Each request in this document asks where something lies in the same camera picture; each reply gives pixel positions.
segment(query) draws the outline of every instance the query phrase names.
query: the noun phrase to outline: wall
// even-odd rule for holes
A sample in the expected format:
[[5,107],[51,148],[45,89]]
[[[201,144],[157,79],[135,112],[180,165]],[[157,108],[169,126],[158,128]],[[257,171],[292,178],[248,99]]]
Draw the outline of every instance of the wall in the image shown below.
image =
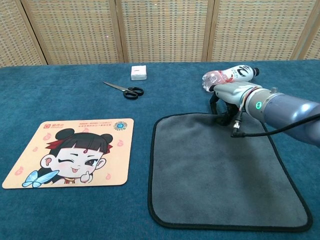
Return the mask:
[[0,67],[320,58],[320,0],[2,0]]

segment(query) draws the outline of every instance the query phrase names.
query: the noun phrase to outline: blue tablecloth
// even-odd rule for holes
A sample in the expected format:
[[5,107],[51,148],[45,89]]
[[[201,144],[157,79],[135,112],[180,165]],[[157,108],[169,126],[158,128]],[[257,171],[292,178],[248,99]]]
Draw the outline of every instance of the blue tablecloth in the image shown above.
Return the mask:
[[[17,66],[0,69],[0,180],[44,121],[133,118],[128,181],[122,186],[0,190],[0,239],[259,239],[320,236],[320,149],[280,133],[282,160],[313,216],[307,232],[249,232],[164,228],[147,205],[154,123],[168,115],[210,113],[202,76],[238,64],[260,69],[264,88],[320,102],[320,61],[148,63],[147,80],[131,81],[134,64]],[[142,87],[138,100],[102,81]]]

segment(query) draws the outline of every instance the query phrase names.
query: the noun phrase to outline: black cable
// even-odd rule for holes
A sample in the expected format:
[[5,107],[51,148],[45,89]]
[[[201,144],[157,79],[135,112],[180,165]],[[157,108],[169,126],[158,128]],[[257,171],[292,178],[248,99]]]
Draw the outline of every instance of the black cable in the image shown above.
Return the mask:
[[320,119],[320,113],[313,115],[313,116],[309,116],[306,117],[300,121],[294,122],[292,124],[289,124],[288,126],[279,128],[277,130],[274,131],[269,131],[269,132],[261,132],[261,133],[245,133],[245,132],[238,132],[238,128],[237,129],[233,129],[233,132],[231,134],[231,137],[233,138],[244,138],[244,137],[262,137],[262,136],[270,136],[270,135],[274,135],[274,134],[278,134],[284,131],[287,131],[289,129],[292,129],[294,127],[297,127],[299,125],[302,124],[306,124],[308,122],[314,121]]

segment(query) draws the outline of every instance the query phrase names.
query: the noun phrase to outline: cartoon mouse pad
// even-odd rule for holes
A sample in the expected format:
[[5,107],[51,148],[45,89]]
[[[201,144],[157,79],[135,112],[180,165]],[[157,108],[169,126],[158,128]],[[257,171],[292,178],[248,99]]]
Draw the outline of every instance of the cartoon mouse pad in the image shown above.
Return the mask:
[[133,127],[131,118],[43,122],[2,187],[123,185]]

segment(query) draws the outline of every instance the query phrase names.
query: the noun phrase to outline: plastic bottle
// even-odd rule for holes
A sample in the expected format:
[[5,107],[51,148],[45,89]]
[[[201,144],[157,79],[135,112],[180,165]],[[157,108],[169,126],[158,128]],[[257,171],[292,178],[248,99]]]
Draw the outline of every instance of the plastic bottle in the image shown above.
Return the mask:
[[209,71],[202,77],[202,86],[207,92],[211,92],[209,90],[211,86],[232,82],[249,82],[255,76],[258,76],[259,72],[258,68],[247,65],[238,65],[226,70]]

